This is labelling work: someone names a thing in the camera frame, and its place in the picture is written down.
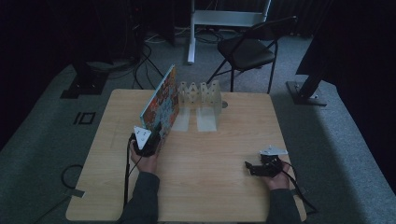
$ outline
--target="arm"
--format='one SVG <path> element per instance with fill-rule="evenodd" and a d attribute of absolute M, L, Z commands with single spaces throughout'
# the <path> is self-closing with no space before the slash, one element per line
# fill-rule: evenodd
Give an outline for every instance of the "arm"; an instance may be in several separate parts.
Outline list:
<path fill-rule="evenodd" d="M 283 171 L 287 172 L 290 166 L 283 164 Z M 302 223 L 293 195 L 289 190 L 289 177 L 279 173 L 273 178 L 263 176 L 262 181 L 270 190 L 270 210 L 267 224 L 297 224 Z"/>
<path fill-rule="evenodd" d="M 158 188 L 160 179 L 155 175 L 157 170 L 157 154 L 148 158 L 136 155 L 131 150 L 131 159 L 140 171 L 134 185 L 132 199 L 126 204 L 117 223 L 149 224 L 158 220 Z"/>
<path fill-rule="evenodd" d="M 157 223 L 159 186 L 158 176 L 140 172 L 134 186 L 132 199 L 126 204 L 117 223 Z"/>

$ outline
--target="chair backrest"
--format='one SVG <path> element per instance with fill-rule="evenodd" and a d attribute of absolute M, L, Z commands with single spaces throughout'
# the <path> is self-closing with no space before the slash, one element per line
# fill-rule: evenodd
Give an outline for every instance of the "chair backrest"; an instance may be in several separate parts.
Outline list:
<path fill-rule="evenodd" d="M 278 21 L 260 22 L 247 29 L 244 33 L 244 38 L 277 41 L 283 35 L 289 35 L 296 23 L 297 17 L 295 16 Z"/>

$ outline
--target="person's left hand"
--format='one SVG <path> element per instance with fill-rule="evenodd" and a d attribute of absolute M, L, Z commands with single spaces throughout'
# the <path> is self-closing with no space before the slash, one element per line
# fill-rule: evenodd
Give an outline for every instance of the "person's left hand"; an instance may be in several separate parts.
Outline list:
<path fill-rule="evenodd" d="M 141 157 L 136 154 L 134 151 L 134 141 L 131 141 L 129 149 L 131 150 L 131 160 L 134 162 L 134 164 L 137 163 L 136 167 L 140 172 L 147 172 L 147 173 L 152 173 L 155 175 L 157 172 L 157 158 L 158 158 L 158 153 L 156 152 L 154 155 L 150 157 Z"/>

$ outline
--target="chair leg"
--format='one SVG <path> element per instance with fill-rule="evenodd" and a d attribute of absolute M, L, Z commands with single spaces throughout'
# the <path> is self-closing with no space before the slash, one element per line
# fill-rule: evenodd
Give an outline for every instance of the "chair leg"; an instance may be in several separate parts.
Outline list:
<path fill-rule="evenodd" d="M 276 63 L 276 60 L 273 61 L 273 64 L 272 64 L 272 67 L 271 67 L 271 76 L 270 76 L 270 82 L 268 83 L 268 91 L 267 91 L 267 94 L 269 94 L 269 93 L 270 93 L 270 90 L 271 90 L 272 79 L 273 79 L 274 70 L 275 70 L 275 63 Z"/>
<path fill-rule="evenodd" d="M 212 75 L 212 76 L 210 77 L 210 79 L 206 82 L 206 84 L 209 84 L 210 81 L 213 79 L 213 77 L 216 77 L 216 76 L 218 76 L 218 75 L 221 75 L 221 74 L 218 74 L 218 71 L 221 69 L 221 67 L 222 67 L 225 63 L 227 63 L 227 60 L 224 59 L 224 61 L 220 64 L 220 66 L 218 67 L 218 69 L 216 69 L 215 73 L 213 73 L 213 75 Z"/>
<path fill-rule="evenodd" d="M 231 88 L 230 88 L 230 92 L 233 92 L 233 74 L 234 74 L 234 69 L 232 68 L 231 69 L 231 83 L 230 83 L 230 85 L 231 85 Z"/>

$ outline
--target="cable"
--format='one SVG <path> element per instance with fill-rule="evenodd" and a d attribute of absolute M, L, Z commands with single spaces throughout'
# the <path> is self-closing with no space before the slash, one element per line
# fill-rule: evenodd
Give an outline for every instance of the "cable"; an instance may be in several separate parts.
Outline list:
<path fill-rule="evenodd" d="M 217 44 L 221 40 L 224 39 L 223 35 L 221 33 L 219 33 L 219 32 L 213 32 L 213 31 L 210 31 L 210 30 L 208 32 L 209 32 L 210 35 L 213 35 L 216 39 L 215 40 L 209 40 L 209 39 L 205 39 L 205 38 L 202 38 L 200 36 L 197 36 L 197 35 L 195 36 L 195 39 L 197 39 L 199 42 L 203 42 L 203 43 L 206 43 L 206 44 Z"/>
<path fill-rule="evenodd" d="M 140 159 L 134 164 L 134 167 L 132 167 L 131 171 L 129 172 L 128 176 L 131 175 L 132 171 L 134 170 L 134 168 L 137 166 L 137 164 L 139 164 L 139 162 L 142 160 L 143 156 L 140 156 Z"/>
<path fill-rule="evenodd" d="M 131 147 L 131 141 L 133 139 L 133 134 L 131 134 L 131 137 L 129 137 L 128 144 L 126 147 L 126 167 L 125 167 L 125 178 L 124 178 L 124 202 L 123 202 L 123 207 L 126 206 L 128 203 L 128 189 L 129 189 L 129 167 L 131 164 L 129 163 L 129 158 L 130 158 L 130 153 L 129 153 L 129 148 Z"/>
<path fill-rule="evenodd" d="M 137 85 L 139 86 L 139 88 L 141 90 L 143 90 L 143 86 L 140 84 L 139 80 L 137 79 L 137 75 L 138 75 L 138 70 L 140 68 L 140 66 L 143 65 L 143 63 L 145 64 L 146 67 L 146 77 L 148 79 L 148 82 L 151 86 L 152 89 L 156 89 L 156 87 L 154 86 L 154 84 L 151 82 L 150 78 L 149 78 L 149 70 L 148 67 L 146 65 L 146 62 L 149 62 L 154 69 L 157 71 L 157 73 L 163 77 L 163 73 L 160 71 L 160 69 L 158 69 L 158 67 L 154 64 L 154 62 L 149 58 L 149 56 L 151 55 L 152 49 L 149 45 L 147 45 L 146 43 L 144 43 L 144 47 L 146 47 L 146 49 L 148 50 L 148 54 L 146 54 L 145 52 L 142 51 L 142 55 L 143 58 L 140 60 L 140 62 L 138 63 L 138 65 L 134 68 L 133 70 L 133 74 L 134 74 L 134 82 L 132 83 L 132 89 L 134 88 L 134 84 L 137 83 Z"/>
<path fill-rule="evenodd" d="M 108 80 L 119 79 L 119 78 L 128 76 L 130 73 L 132 73 L 132 70 L 126 71 L 124 74 L 119 75 L 118 77 L 108 77 L 107 79 L 108 79 Z"/>
<path fill-rule="evenodd" d="M 95 65 L 89 64 L 90 68 L 94 72 L 98 73 L 113 73 L 113 72 L 122 72 L 130 69 L 132 66 L 136 64 L 136 59 L 128 59 L 126 63 L 120 65 L 114 65 L 107 68 L 97 67 Z"/>
<path fill-rule="evenodd" d="M 152 35 L 151 37 L 149 37 L 148 39 L 146 39 L 145 42 L 146 42 L 146 43 L 152 43 L 152 44 L 160 44 L 160 43 L 166 42 L 166 40 L 163 39 L 163 38 L 160 38 L 161 40 L 159 40 L 159 41 L 151 41 L 151 39 L 153 39 L 153 38 L 155 38 L 155 37 L 157 37 L 157 36 L 159 36 L 159 35 Z"/>
<path fill-rule="evenodd" d="M 63 184 L 65 187 L 67 187 L 68 189 L 75 189 L 76 186 L 73 187 L 73 186 L 70 186 L 70 185 L 66 184 L 66 182 L 64 181 L 64 174 L 65 174 L 70 168 L 74 168 L 74 167 L 79 167 L 79 168 L 82 169 L 82 165 L 79 165 L 79 164 L 69 165 L 69 166 L 67 166 L 66 168 L 64 168 L 64 170 L 62 171 L 62 174 L 61 174 L 61 181 L 62 181 L 62 184 Z M 55 210 L 56 208 L 58 208 L 61 204 L 63 204 L 64 202 L 66 202 L 69 198 L 71 198 L 71 196 L 66 196 L 66 197 L 64 197 L 60 202 L 58 202 L 57 204 L 55 204 L 54 206 L 52 206 L 50 210 L 48 210 L 48 211 L 47 211 L 46 213 L 44 213 L 41 217 L 39 217 L 39 218 L 34 222 L 34 224 L 36 224 L 36 223 L 38 223 L 39 221 L 41 221 L 41 219 L 43 219 L 44 217 L 46 217 L 49 213 L 51 213 L 53 210 Z"/>
<path fill-rule="evenodd" d="M 75 188 L 76 188 L 76 186 L 72 187 L 72 186 L 66 184 L 66 182 L 64 181 L 64 174 L 65 174 L 70 168 L 73 168 L 73 167 L 79 167 L 79 168 L 82 169 L 82 165 L 79 165 L 79 164 L 69 165 L 69 166 L 67 166 L 66 168 L 64 168 L 64 170 L 62 171 L 62 174 L 61 174 L 62 183 L 63 183 L 64 186 L 67 187 L 68 189 L 75 189 Z"/>
<path fill-rule="evenodd" d="M 293 170 L 293 172 L 295 173 L 296 179 L 297 179 L 297 173 L 295 172 L 294 167 L 293 167 L 290 163 L 288 163 L 288 162 L 286 162 L 286 161 L 282 161 L 282 162 L 285 162 L 286 164 L 290 165 L 290 167 L 291 167 L 291 169 Z M 278 171 L 280 171 L 280 172 L 282 172 L 283 174 L 285 174 L 285 175 L 288 176 L 288 178 L 290 179 L 291 183 L 293 184 L 293 186 L 294 186 L 295 189 L 296 189 L 297 195 L 301 198 L 301 200 L 303 200 L 303 202 L 304 202 L 306 205 L 308 205 L 308 206 L 313 210 L 312 212 L 308 212 L 308 213 L 306 213 L 306 214 L 307 214 L 307 215 L 312 215 L 312 214 L 318 213 L 318 209 L 317 209 L 312 203 L 310 203 L 310 202 L 304 197 L 304 195 L 301 193 L 300 188 L 299 188 L 299 186 L 297 185 L 296 179 L 294 179 L 291 175 L 289 175 L 288 173 L 286 173 L 284 170 L 279 169 L 273 162 L 270 161 L 269 164 L 271 164 L 272 166 L 274 166 Z"/>
<path fill-rule="evenodd" d="M 129 6 L 128 6 L 128 2 L 129 1 L 126 1 L 127 2 L 127 4 L 126 4 L 126 6 L 124 5 L 124 1 L 121 1 L 121 6 L 123 7 L 123 8 L 129 8 Z M 125 41 L 124 41 L 124 47 L 123 47 L 123 50 L 122 50 L 122 54 L 121 54 L 121 58 L 123 57 L 123 55 L 124 55 L 124 53 L 125 53 L 125 50 L 126 50 L 126 46 L 128 45 L 128 16 L 127 16 L 127 14 L 125 13 L 125 10 L 122 10 L 122 16 L 124 17 L 124 19 L 125 19 Z"/>
<path fill-rule="evenodd" d="M 55 210 L 56 208 L 58 208 L 61 204 L 63 204 L 64 202 L 66 202 L 69 198 L 71 198 L 70 196 L 65 197 L 63 200 L 61 200 L 60 202 L 58 202 L 57 204 L 55 204 L 55 206 L 53 206 L 49 211 L 47 211 L 43 216 L 41 216 L 40 218 L 38 218 L 34 224 L 38 223 L 39 221 L 41 221 L 41 219 L 43 219 L 44 217 L 46 217 L 49 213 L 51 213 L 53 210 Z"/>

